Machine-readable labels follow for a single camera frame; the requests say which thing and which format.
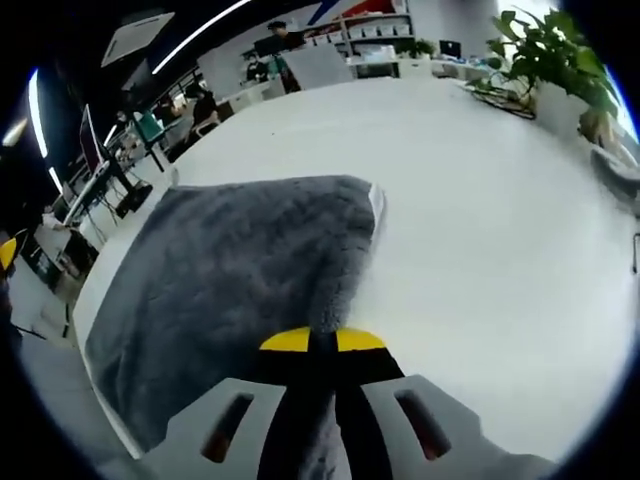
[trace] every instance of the ceiling light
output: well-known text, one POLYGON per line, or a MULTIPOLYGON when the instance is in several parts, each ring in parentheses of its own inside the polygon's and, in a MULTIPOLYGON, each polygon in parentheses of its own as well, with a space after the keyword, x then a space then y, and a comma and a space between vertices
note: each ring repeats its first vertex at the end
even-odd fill
POLYGON ((180 50, 182 50, 184 47, 187 46, 187 44, 189 42, 191 42, 191 40, 193 40, 194 38, 196 38, 198 35, 200 35, 202 32, 204 32, 207 28, 209 28, 211 25, 213 25, 214 23, 216 23, 218 20, 221 20, 222 18, 226 17, 227 15, 229 15, 231 12, 233 12, 234 10, 237 10, 238 8, 242 7, 243 5, 246 5, 247 3, 249 3, 251 0, 240 0, 237 3, 234 3, 233 5, 231 5, 229 8, 227 8, 226 10, 223 10, 222 12, 220 12, 218 15, 216 15, 215 17, 213 17, 211 20, 209 20, 207 23, 205 23, 204 25, 202 25, 198 30, 196 30, 195 32, 193 32, 191 35, 189 35, 187 38, 185 38, 182 43, 180 45, 178 45, 176 48, 174 48, 171 53, 169 55, 167 55, 164 60, 162 60, 158 66, 156 68, 153 69, 153 72, 151 72, 153 75, 155 75, 156 73, 158 73, 162 68, 164 68, 164 66, 169 63, 171 61, 171 59, 173 57, 175 57, 178 52, 180 50))
POLYGON ((56 171, 54 170, 53 167, 49 168, 49 175, 53 179, 53 183, 56 184, 56 188, 62 195, 62 184, 60 183, 60 179, 58 178, 58 175, 56 174, 56 171))
POLYGON ((44 133, 42 132, 42 122, 40 121, 40 105, 38 104, 38 70, 33 72, 29 80, 29 110, 31 111, 31 122, 33 130, 36 133, 36 140, 40 147, 42 158, 46 158, 49 154, 47 144, 44 141, 44 133))
POLYGON ((5 134, 2 139, 2 145, 5 147, 13 147, 20 137, 22 136, 22 132, 24 132, 25 127, 27 126, 27 119, 23 118, 18 123, 16 123, 13 127, 9 129, 9 131, 5 134))
POLYGON ((111 130, 109 130, 109 133, 107 134, 107 138, 104 141, 104 146, 105 147, 109 143, 109 140, 111 140, 111 137, 113 137, 113 134, 116 132, 116 128, 118 128, 118 124, 117 123, 113 127, 111 127, 111 130))

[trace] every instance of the yellow object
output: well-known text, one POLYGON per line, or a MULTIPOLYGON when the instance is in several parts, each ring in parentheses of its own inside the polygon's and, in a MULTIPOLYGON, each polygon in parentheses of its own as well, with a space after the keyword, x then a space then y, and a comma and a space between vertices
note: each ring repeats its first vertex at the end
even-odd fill
POLYGON ((11 262, 16 255, 16 248, 18 247, 18 242, 15 238, 8 240, 3 245, 0 245, 0 265, 4 270, 9 268, 11 262))
POLYGON ((309 348, 309 327, 296 328, 274 335, 260 346, 260 350, 306 352, 309 348))
POLYGON ((353 328, 341 328, 336 332, 338 339, 338 351, 373 350, 386 348, 382 340, 369 332, 355 330, 353 328))

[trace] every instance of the gray microfiber cloth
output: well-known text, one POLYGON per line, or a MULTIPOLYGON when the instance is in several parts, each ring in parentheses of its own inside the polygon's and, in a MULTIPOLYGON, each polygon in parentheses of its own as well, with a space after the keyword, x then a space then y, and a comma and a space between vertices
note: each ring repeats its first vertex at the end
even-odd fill
POLYGON ((165 194, 86 344, 97 387, 144 450, 172 416, 249 371, 272 335, 344 322, 375 227, 370 188, 335 176, 165 194))

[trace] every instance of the white shelving unit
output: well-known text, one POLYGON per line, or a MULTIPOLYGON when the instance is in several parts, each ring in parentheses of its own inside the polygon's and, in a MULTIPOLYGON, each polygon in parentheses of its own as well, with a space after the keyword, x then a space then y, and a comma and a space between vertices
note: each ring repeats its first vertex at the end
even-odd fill
POLYGON ((369 14, 369 15, 358 15, 355 17, 340 17, 339 20, 335 20, 332 22, 322 23, 319 25, 312 25, 303 29, 303 32, 313 32, 313 31, 326 31, 331 29, 329 33, 335 33, 338 31, 335 27, 340 27, 340 31, 342 32, 342 40, 339 42, 331 42, 333 45, 346 45, 347 52, 349 56, 353 56, 354 49, 353 44, 363 44, 363 43, 392 43, 396 40, 410 39, 415 38, 414 29, 413 29, 413 19, 411 18, 411 13, 380 13, 380 14, 369 14), (366 26, 367 22, 374 22, 376 20, 385 20, 385 19, 405 19, 404 23, 408 23, 409 25, 409 35, 379 35, 376 37, 371 36, 363 36, 361 38, 351 38, 349 34, 349 28, 354 24, 366 26))

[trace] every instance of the potted plant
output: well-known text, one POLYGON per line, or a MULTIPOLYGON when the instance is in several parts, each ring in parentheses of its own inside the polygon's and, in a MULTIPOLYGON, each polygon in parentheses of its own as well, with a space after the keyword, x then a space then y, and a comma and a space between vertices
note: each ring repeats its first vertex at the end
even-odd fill
POLYGON ((396 53, 401 58, 430 58, 434 52, 435 47, 433 43, 423 38, 420 40, 415 40, 414 38, 404 39, 396 45, 396 53))
POLYGON ((565 12, 551 11, 540 19, 526 11, 533 23, 516 19, 516 12, 505 10, 493 23, 503 38, 487 42, 495 54, 489 65, 496 69, 489 79, 471 82, 480 92, 495 92, 494 78, 524 87, 510 89, 523 108, 535 111, 537 121, 562 137, 575 136, 585 113, 605 121, 617 115, 615 91, 604 65, 565 12), (518 35, 513 24, 522 27, 518 35), (507 60, 507 48, 515 53, 507 60))

